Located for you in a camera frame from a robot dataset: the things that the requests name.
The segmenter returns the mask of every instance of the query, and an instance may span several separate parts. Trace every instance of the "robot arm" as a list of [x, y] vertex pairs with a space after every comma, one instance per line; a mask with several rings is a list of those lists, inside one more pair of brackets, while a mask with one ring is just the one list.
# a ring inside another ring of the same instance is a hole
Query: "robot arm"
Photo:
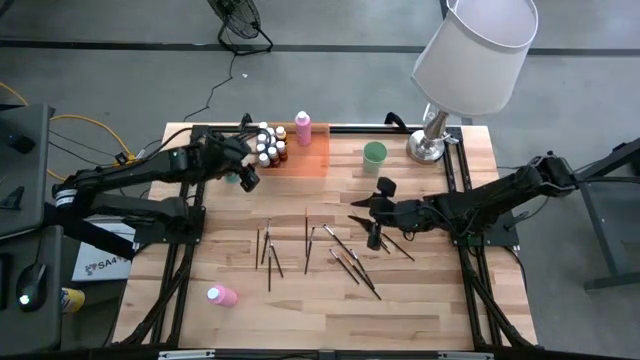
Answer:
[[576, 189], [572, 174], [563, 158], [548, 155], [536, 157], [515, 173], [464, 193], [442, 193], [398, 203], [387, 198], [395, 193], [395, 184], [381, 178], [380, 194], [353, 205], [370, 208], [369, 215], [375, 223], [367, 245], [374, 250], [380, 247], [381, 226], [397, 227], [405, 234], [439, 228], [463, 238], [485, 231], [501, 214], [538, 195], [568, 195]]
[[225, 137], [207, 131], [189, 145], [158, 151], [131, 164], [80, 170], [64, 183], [54, 185], [53, 197], [58, 209], [81, 218], [105, 214], [148, 217], [164, 223], [185, 220], [188, 218], [188, 206], [184, 199], [169, 198], [157, 202], [103, 192], [155, 180], [195, 184], [220, 179], [230, 173], [238, 174], [240, 185], [250, 192], [260, 182], [253, 166], [242, 165], [242, 160], [250, 153], [251, 148], [243, 137]]

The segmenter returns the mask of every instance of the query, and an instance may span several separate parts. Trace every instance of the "white lampshade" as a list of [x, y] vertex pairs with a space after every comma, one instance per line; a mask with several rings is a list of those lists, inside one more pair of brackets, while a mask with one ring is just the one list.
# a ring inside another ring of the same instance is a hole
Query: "white lampshade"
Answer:
[[448, 0], [449, 12], [412, 79], [427, 100], [461, 117], [507, 104], [538, 30], [531, 0]]

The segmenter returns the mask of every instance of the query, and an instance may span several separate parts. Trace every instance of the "silver lamp base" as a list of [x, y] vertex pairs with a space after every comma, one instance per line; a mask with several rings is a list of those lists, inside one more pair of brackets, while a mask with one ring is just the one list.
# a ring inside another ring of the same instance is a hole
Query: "silver lamp base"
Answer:
[[424, 130], [411, 134], [407, 141], [407, 154], [420, 164], [433, 164], [444, 154], [444, 137], [428, 140]]
[[445, 132], [448, 116], [446, 112], [427, 105], [423, 120], [430, 118], [431, 121], [425, 123], [424, 130], [411, 134], [407, 141], [407, 154], [411, 159], [420, 164], [433, 164], [442, 157], [444, 142], [448, 138]]

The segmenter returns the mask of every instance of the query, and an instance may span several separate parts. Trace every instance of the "gray floor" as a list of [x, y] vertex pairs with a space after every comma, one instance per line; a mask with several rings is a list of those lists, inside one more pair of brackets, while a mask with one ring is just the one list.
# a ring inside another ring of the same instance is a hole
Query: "gray floor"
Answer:
[[[265, 31], [278, 44], [423, 46], [439, 22], [435, 0], [256, 3]], [[536, 47], [640, 47], [637, 0], [536, 4], [541, 16]], [[0, 37], [211, 43], [218, 26], [204, 1], [21, 0], [0, 20]], [[194, 120], [237, 121], [245, 112], [256, 120], [289, 120], [305, 109], [316, 121], [380, 123], [395, 111], [416, 123], [424, 108], [409, 81], [416, 57], [277, 52], [238, 58], [234, 80], [217, 90], [211, 110]], [[52, 104], [58, 114], [96, 117], [138, 150], [159, 138], [166, 122], [200, 108], [211, 85], [226, 78], [230, 60], [221, 52], [0, 49], [0, 81], [31, 102]], [[522, 164], [554, 150], [579, 167], [638, 137], [639, 67], [640, 58], [633, 57], [530, 57], [507, 107], [474, 123], [489, 126], [500, 165]], [[14, 101], [0, 91], [0, 102]], [[53, 128], [84, 141], [100, 134], [76, 121]], [[92, 145], [118, 149], [105, 138], [101, 135]], [[96, 161], [109, 161], [56, 141]], [[59, 173], [86, 166], [51, 151], [50, 167]], [[521, 208], [535, 209], [539, 203]], [[604, 276], [606, 267], [580, 196], [550, 200], [538, 216], [518, 226], [518, 234], [540, 344], [640, 358], [640, 286], [593, 293], [582, 289], [585, 280]], [[634, 259], [638, 264], [640, 258]], [[101, 344], [114, 310], [87, 312], [82, 330], [69, 326], [67, 335], [75, 339], [70, 346]]]

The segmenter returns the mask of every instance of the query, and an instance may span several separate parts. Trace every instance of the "metal table frame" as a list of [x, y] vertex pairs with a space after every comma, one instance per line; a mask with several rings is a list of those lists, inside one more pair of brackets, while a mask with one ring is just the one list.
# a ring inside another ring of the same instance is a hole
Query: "metal table frame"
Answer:
[[608, 175], [612, 171], [629, 164], [639, 156], [640, 138], [614, 150], [609, 156], [598, 160], [593, 165], [575, 174], [584, 204], [589, 212], [591, 224], [598, 237], [602, 255], [610, 273], [607, 277], [585, 282], [585, 290], [640, 284], [640, 272], [631, 271], [622, 239], [607, 236], [607, 228], [611, 225], [606, 222], [603, 211], [597, 201], [593, 200], [593, 190], [591, 190], [591, 186], [588, 183], [589, 179]]
[[[194, 126], [191, 139], [197, 139], [201, 131], [206, 131], [209, 126]], [[220, 132], [237, 132], [234, 126], [211, 126]], [[418, 125], [399, 128], [391, 125], [331, 125], [332, 134], [409, 134], [421, 127]], [[448, 128], [448, 132], [459, 140], [456, 145], [447, 145], [444, 155], [445, 173], [449, 191], [457, 191], [455, 175], [453, 173], [451, 148], [455, 147], [460, 161], [460, 170], [463, 179], [464, 190], [471, 189], [471, 179], [467, 165], [464, 149], [464, 139], [459, 127]], [[202, 196], [204, 194], [205, 183], [196, 185], [195, 205], [202, 206]], [[180, 196], [186, 197], [189, 190], [188, 184], [182, 184]], [[255, 360], [284, 360], [288, 358], [300, 358], [313, 360], [338, 360], [353, 359], [364, 360], [376, 359], [581, 359], [581, 360], [605, 360], [614, 359], [596, 355], [564, 353], [544, 350], [542, 347], [529, 344], [526, 340], [514, 337], [515, 328], [505, 321], [506, 317], [501, 312], [497, 304], [493, 301], [489, 273], [486, 265], [486, 256], [483, 246], [476, 247], [478, 271], [475, 274], [469, 262], [469, 247], [460, 246], [462, 241], [452, 239], [452, 246], [457, 246], [460, 254], [460, 261], [463, 273], [463, 283], [467, 299], [467, 309], [469, 312], [469, 325], [473, 339], [474, 350], [456, 351], [365, 351], [365, 350], [331, 350], [331, 349], [307, 349], [307, 350], [260, 350], [260, 349], [198, 349], [183, 350], [178, 347], [184, 308], [186, 305], [187, 289], [189, 286], [189, 274], [191, 264], [195, 254], [195, 245], [185, 245], [185, 252], [182, 262], [173, 274], [176, 263], [178, 246], [169, 245], [165, 269], [162, 279], [162, 286], [158, 301], [154, 304], [142, 323], [136, 328], [134, 333], [125, 341], [114, 343], [106, 348], [81, 349], [72, 351], [58, 351], [43, 353], [40, 355], [27, 354], [25, 358], [40, 359], [255, 359]], [[164, 323], [164, 312], [169, 299], [177, 290], [177, 301], [171, 325], [171, 332], [166, 341], [162, 342], [162, 326]], [[489, 327], [491, 342], [487, 343], [480, 331], [480, 321], [478, 317], [477, 304], [475, 302], [476, 293], [483, 300], [489, 314]], [[142, 344], [146, 334], [151, 329], [151, 339], [149, 344]], [[513, 346], [502, 345], [501, 330]]]

